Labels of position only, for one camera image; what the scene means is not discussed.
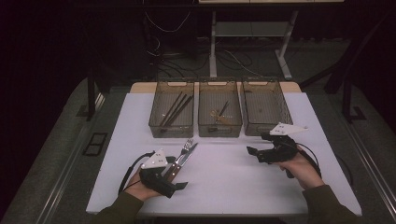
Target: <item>silver fork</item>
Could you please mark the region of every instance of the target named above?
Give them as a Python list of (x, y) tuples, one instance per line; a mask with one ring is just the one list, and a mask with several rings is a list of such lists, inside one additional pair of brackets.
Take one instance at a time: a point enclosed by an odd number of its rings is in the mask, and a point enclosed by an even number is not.
[(177, 157), (176, 159), (176, 164), (178, 164), (178, 162), (180, 161), (180, 159), (187, 153), (189, 152), (191, 146), (192, 146), (192, 138), (189, 138), (186, 142), (186, 144), (184, 144), (184, 147), (181, 149), (180, 155)]

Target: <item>white tabletop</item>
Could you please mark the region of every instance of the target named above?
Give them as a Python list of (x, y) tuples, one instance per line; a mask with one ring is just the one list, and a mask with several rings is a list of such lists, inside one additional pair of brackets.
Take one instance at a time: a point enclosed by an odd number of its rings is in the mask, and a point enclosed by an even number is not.
[[(284, 93), (294, 125), (308, 131), (291, 134), (296, 142), (310, 147), (318, 157), (324, 181), (340, 203), (361, 215), (361, 207), (326, 139), (305, 93)], [(98, 213), (117, 198), (120, 182), (128, 167), (142, 154), (163, 149), (177, 156), (187, 139), (153, 138), (149, 114), (153, 93), (129, 93), (111, 137), (87, 212)], [(272, 148), (260, 137), (201, 138), (194, 113), (194, 142), (199, 143), (174, 180), (189, 182), (171, 199), (157, 197), (145, 202), (140, 216), (231, 216), (282, 217), (307, 214), (302, 189), (276, 166), (259, 163), (248, 155), (247, 146)]]

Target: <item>forearm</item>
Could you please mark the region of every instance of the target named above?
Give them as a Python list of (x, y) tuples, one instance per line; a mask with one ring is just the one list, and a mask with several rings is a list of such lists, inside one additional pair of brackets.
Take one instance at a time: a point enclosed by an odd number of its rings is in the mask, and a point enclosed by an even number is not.
[(111, 206), (103, 209), (92, 219), (91, 224), (134, 223), (136, 214), (142, 206), (142, 201), (128, 193), (122, 192)]
[(303, 195), (308, 205), (308, 224), (354, 224), (358, 218), (341, 205), (328, 185), (307, 189)]

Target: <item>gray carpet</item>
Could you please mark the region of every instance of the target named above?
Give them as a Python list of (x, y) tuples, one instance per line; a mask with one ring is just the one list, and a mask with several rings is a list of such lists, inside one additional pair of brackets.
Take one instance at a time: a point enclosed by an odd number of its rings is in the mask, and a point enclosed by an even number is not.
[[(247, 42), (251, 46), (243, 49), (240, 47), (240, 41), (225, 41), (223, 45), (219, 43), (219, 50), (227, 49), (232, 52), (234, 57), (255, 73), (281, 77), (273, 53), (279, 42), (254, 40)], [(347, 45), (347, 41), (333, 40), (320, 43), (291, 42), (285, 58), (293, 75), (293, 81), (304, 81), (327, 68), (338, 60)], [(162, 70), (159, 76), (176, 77), (180, 76), (179, 72), (182, 72), (184, 76), (207, 76), (208, 48), (205, 42), (202, 48), (203, 53), (196, 59), (169, 56), (165, 63), (172, 67), (160, 65)], [(248, 73), (245, 69), (241, 69), (229, 53), (222, 51), (219, 54), (222, 54), (221, 60), (223, 61), (219, 63), (218, 76), (240, 76)], [(169, 51), (169, 55), (174, 55), (174, 52)], [(341, 94), (340, 92), (335, 95), (325, 94), (322, 89), (325, 82), (326, 78), (323, 78), (304, 91), (308, 93), (332, 149), (340, 158), (339, 162), (361, 204), (363, 211), (361, 223), (395, 223), (357, 153), (356, 144), (349, 133), (350, 125), (346, 124), (341, 116)], [(77, 86), (31, 172), (3, 218), (2, 224), (33, 223), (37, 220), (39, 220), (38, 223), (89, 222), (92, 215), (87, 214), (85, 208), (127, 91), (129, 87), (114, 87), (110, 93), (105, 94), (105, 100), (99, 104), (99, 110), (92, 121), (86, 121), (85, 117), (78, 115), (81, 114), (79, 113), (81, 107), (87, 104), (86, 80)], [(353, 91), (352, 104), (358, 106), (367, 118), (367, 120), (355, 121), (352, 125), (353, 129), (370, 151), (381, 174), (389, 185), (396, 189), (393, 178), (396, 173), (395, 134), (357, 89)], [(87, 146), (93, 133), (107, 133), (103, 151), (98, 157), (83, 156), (81, 152)], [(53, 206), (50, 204), (46, 206), (48, 199)], [(283, 220), (289, 224), (306, 223), (305, 217), (287, 217)], [(163, 219), (145, 221), (164, 223)], [(260, 221), (244, 219), (240, 223)], [(202, 223), (202, 220), (195, 219), (193, 222)], [(212, 223), (220, 222), (227, 223), (224, 219), (212, 220)]]

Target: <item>white tag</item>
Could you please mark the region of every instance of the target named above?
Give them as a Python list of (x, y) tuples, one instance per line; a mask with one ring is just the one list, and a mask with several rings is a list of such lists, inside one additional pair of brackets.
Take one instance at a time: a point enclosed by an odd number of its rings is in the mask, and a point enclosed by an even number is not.
[(288, 135), (290, 133), (299, 133), (308, 130), (308, 127), (299, 127), (290, 124), (278, 123), (275, 128), (270, 131), (271, 135)]
[(163, 149), (156, 151), (150, 158), (148, 158), (145, 163), (142, 164), (142, 169), (149, 169), (149, 168), (157, 168), (157, 167), (164, 167), (168, 164), (166, 161), (165, 153)]

